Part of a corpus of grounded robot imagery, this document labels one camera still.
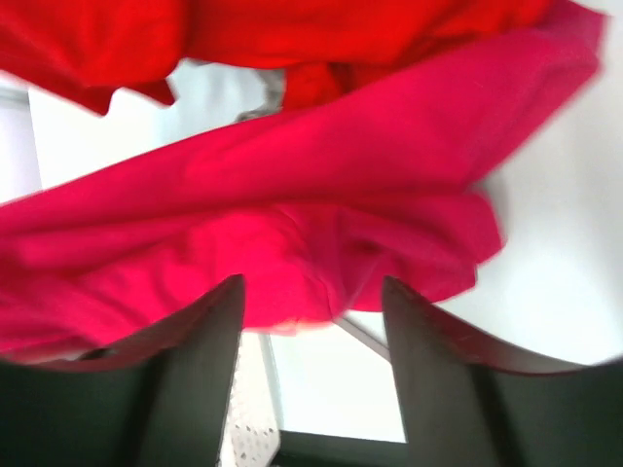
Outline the magenta t shirt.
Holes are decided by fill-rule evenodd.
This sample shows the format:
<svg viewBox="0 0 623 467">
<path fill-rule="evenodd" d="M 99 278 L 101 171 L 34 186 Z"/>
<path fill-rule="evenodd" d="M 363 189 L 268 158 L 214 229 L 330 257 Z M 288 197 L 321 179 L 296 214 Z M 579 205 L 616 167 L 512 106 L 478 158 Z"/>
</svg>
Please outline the magenta t shirt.
<svg viewBox="0 0 623 467">
<path fill-rule="evenodd" d="M 433 302 L 504 245 L 477 183 L 598 71 L 605 16 L 545 20 L 337 101 L 208 131 L 1 208 L 1 354 L 107 346 L 245 279 L 243 325 Z"/>
</svg>

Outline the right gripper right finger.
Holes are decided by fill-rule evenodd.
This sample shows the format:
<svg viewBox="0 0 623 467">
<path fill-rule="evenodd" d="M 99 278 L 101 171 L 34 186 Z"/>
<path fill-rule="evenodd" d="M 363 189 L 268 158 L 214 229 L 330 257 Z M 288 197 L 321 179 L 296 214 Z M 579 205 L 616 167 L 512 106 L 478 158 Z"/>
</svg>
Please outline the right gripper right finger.
<svg viewBox="0 0 623 467">
<path fill-rule="evenodd" d="M 546 356 L 453 316 L 399 280 L 385 334 L 413 466 L 618 466 L 622 361 Z"/>
</svg>

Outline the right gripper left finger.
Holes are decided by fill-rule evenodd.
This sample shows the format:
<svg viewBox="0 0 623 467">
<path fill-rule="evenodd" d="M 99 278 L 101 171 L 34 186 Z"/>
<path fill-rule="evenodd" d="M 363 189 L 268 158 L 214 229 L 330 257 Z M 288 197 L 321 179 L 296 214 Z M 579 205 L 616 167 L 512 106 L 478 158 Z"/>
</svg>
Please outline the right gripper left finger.
<svg viewBox="0 0 623 467">
<path fill-rule="evenodd" d="M 5 466 L 214 466 L 244 312 L 234 275 L 88 359 L 1 365 Z"/>
</svg>

